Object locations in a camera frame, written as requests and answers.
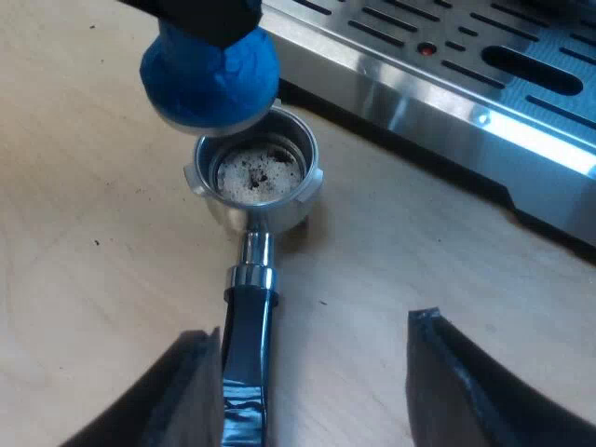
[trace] portafilter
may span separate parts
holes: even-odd
[[[200,138],[184,175],[217,222],[242,235],[224,294],[222,445],[265,445],[274,235],[312,208],[323,183],[317,142],[301,119],[274,106],[240,133]]]

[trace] light wood surface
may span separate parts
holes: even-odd
[[[116,2],[0,2],[0,445],[54,446],[187,329],[224,324],[237,240],[192,196],[192,137],[142,90],[156,22]],[[408,310],[443,314],[596,422],[592,264],[334,124],[281,244],[279,446],[412,445]]]

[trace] portafilter handle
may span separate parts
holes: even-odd
[[[269,233],[246,233],[238,265],[229,271],[223,333],[222,446],[265,446],[269,335],[278,302],[274,242]]]

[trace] blue tamper handle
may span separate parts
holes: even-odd
[[[160,20],[159,36],[142,57],[141,79],[160,114],[211,134],[264,114],[278,93],[279,66],[260,28],[221,49]]]

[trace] drip tray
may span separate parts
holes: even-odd
[[[596,247],[593,4],[264,0],[261,25],[288,82],[503,184],[517,209]]]

